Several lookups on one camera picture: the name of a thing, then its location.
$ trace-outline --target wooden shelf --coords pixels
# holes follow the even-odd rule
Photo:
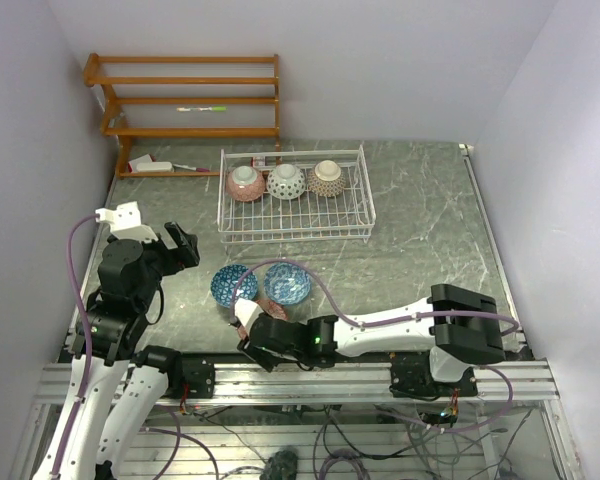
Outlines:
[[[208,76],[108,76],[105,64],[264,64],[273,67],[270,77],[208,77]],[[218,172],[169,172],[129,173],[127,164],[134,138],[274,138],[276,150],[280,151],[280,85],[278,56],[268,57],[156,57],[156,56],[100,56],[89,55],[83,70],[85,85],[100,85],[106,99],[105,112],[100,125],[104,135],[116,135],[120,143],[116,175],[118,177],[192,177],[212,176]],[[233,85],[237,89],[226,97],[119,97],[114,85]],[[268,97],[238,96],[240,86],[271,85],[273,94]],[[271,127],[216,127],[216,128],[170,128],[130,127],[124,105],[270,105],[274,109],[274,125]]]

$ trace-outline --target white bowl with black dots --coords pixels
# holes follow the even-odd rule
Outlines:
[[[307,189],[304,172],[295,165],[284,163],[269,172],[267,191],[280,200],[293,200]]]

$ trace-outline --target marble countertop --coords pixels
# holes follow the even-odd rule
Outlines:
[[[176,221],[198,236],[201,263],[163,280],[163,319],[149,327],[138,348],[165,345],[183,352],[233,352],[235,329],[227,325],[228,309],[216,304],[209,291],[215,272],[230,263],[253,265],[267,258],[287,257],[314,269],[327,283],[345,313],[364,314],[400,307],[427,296],[436,283],[493,296],[500,313],[509,305],[491,250],[470,177],[457,144],[366,141],[365,156],[377,220],[368,243],[327,240],[286,244],[234,246],[220,243],[216,221],[218,177],[130,178],[118,180],[110,208],[136,200],[143,223],[171,240],[163,224]],[[352,141],[286,141],[283,150],[356,149]],[[135,146],[132,158],[151,153],[156,160],[219,168],[220,150],[270,151],[263,144],[182,140]],[[97,286],[97,265],[107,233],[98,239],[87,291]],[[263,294],[264,269],[258,271]],[[157,315],[157,300],[149,318]],[[324,294],[313,286],[308,298],[287,312],[292,321],[332,313]],[[517,349],[515,337],[505,348]]]

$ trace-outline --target white wire dish rack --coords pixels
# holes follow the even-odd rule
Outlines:
[[[227,174],[253,157],[265,157],[263,172],[275,168],[276,159],[305,172],[322,160],[333,160],[347,180],[337,197],[320,197],[305,192],[294,200],[280,200],[268,192],[253,202],[236,202],[226,191]],[[371,236],[376,222],[369,173],[362,145],[358,150],[315,150],[306,152],[228,153],[220,159],[218,231],[225,245],[309,240],[363,239]]]

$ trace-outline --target blue patterned bowl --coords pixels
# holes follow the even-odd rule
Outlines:
[[[264,277],[264,291],[280,305],[295,305],[309,295],[309,274],[295,265],[275,263]]]
[[[211,280],[211,295],[223,307],[229,308],[231,305],[231,295],[233,289],[238,283],[238,279],[244,272],[249,270],[244,265],[235,264],[222,267],[216,272]],[[246,298],[252,300],[258,293],[258,279],[251,273],[244,279],[236,298]]]

